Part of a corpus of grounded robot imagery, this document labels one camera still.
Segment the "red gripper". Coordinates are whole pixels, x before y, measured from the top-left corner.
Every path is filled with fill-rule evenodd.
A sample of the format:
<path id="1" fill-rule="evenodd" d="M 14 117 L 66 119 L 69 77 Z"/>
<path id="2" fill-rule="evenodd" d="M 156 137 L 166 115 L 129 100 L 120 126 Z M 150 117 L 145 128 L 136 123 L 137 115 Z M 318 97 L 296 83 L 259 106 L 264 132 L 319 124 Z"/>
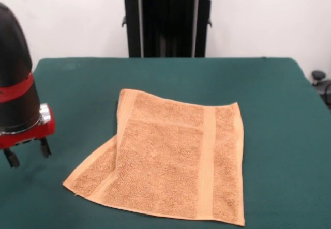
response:
<path id="1" fill-rule="evenodd" d="M 40 118 L 28 129 L 19 132 L 1 132 L 1 150 L 3 150 L 10 167 L 18 168 L 20 162 L 16 154 L 9 148 L 29 140 L 39 140 L 42 155 L 45 158 L 51 156 L 47 136 L 55 132 L 54 115 L 47 103 L 40 105 Z"/>

